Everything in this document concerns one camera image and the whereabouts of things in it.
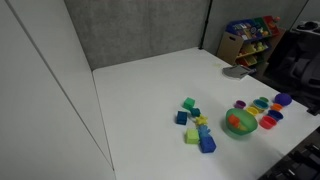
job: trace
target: white wall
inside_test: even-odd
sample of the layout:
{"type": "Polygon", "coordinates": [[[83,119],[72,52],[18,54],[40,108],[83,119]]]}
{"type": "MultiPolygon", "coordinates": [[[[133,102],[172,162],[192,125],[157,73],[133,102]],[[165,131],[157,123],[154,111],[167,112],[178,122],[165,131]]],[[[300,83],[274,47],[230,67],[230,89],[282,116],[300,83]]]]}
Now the white wall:
{"type": "Polygon", "coordinates": [[[0,24],[0,179],[114,180],[5,1],[0,24]]]}
{"type": "Polygon", "coordinates": [[[301,21],[320,21],[320,1],[309,0],[292,28],[296,28],[301,21]]]}
{"type": "Polygon", "coordinates": [[[112,164],[95,85],[63,0],[9,0],[112,164]]]}

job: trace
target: blue block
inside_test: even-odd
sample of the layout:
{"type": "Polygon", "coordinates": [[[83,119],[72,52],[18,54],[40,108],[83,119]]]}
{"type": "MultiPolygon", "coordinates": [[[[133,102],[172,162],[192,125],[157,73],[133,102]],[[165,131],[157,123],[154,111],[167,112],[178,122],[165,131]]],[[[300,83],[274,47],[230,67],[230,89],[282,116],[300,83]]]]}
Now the blue block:
{"type": "Polygon", "coordinates": [[[177,115],[177,124],[186,125],[187,124],[187,118],[188,115],[186,112],[178,111],[177,115]]]}
{"type": "Polygon", "coordinates": [[[212,153],[216,150],[216,143],[211,136],[200,138],[200,147],[202,153],[212,153]]]}
{"type": "Polygon", "coordinates": [[[208,129],[208,126],[206,125],[200,125],[198,127],[198,132],[199,132],[199,137],[202,138],[202,137],[208,137],[210,136],[210,129],[208,129]]]}
{"type": "Polygon", "coordinates": [[[192,115],[193,117],[199,117],[200,114],[201,114],[199,108],[192,108],[192,109],[190,110],[190,112],[191,112],[191,115],[192,115]]]}

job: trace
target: white table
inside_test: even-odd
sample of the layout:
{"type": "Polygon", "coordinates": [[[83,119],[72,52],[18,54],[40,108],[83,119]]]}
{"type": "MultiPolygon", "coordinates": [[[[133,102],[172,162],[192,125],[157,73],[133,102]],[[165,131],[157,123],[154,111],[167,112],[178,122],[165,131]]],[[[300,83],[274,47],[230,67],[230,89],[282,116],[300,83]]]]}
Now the white table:
{"type": "Polygon", "coordinates": [[[221,74],[226,66],[192,48],[94,71],[118,180],[257,179],[320,125],[319,117],[293,102],[272,130],[259,126],[250,135],[233,135],[225,129],[225,113],[236,100],[271,100],[278,92],[249,76],[230,80],[221,74]],[[175,124],[186,97],[209,117],[213,154],[185,144],[192,121],[175,124]]]}

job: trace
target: green bowl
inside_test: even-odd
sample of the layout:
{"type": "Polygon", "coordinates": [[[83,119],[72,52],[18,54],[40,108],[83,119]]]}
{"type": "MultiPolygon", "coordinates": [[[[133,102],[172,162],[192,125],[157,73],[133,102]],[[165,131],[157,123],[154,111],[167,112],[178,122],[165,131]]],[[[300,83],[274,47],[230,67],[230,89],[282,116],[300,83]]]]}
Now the green bowl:
{"type": "Polygon", "coordinates": [[[258,122],[252,114],[248,113],[245,110],[237,109],[237,108],[229,109],[227,111],[226,124],[228,129],[230,129],[230,131],[238,135],[249,134],[252,131],[256,130],[258,127],[258,122]],[[239,118],[242,129],[236,128],[232,124],[230,124],[230,122],[228,121],[228,118],[232,114],[239,118]]]}

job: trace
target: green block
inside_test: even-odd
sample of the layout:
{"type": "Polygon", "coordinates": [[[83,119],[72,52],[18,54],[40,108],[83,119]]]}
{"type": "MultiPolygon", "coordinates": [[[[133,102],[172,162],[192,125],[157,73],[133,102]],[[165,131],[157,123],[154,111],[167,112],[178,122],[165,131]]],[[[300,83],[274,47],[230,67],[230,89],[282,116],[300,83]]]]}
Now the green block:
{"type": "Polygon", "coordinates": [[[184,101],[182,107],[190,111],[190,110],[193,108],[195,102],[196,102],[196,101],[195,101],[194,99],[191,99],[191,98],[188,97],[188,98],[184,101]]]}
{"type": "Polygon", "coordinates": [[[199,133],[197,129],[187,129],[186,143],[187,144],[199,144],[199,133]]]}

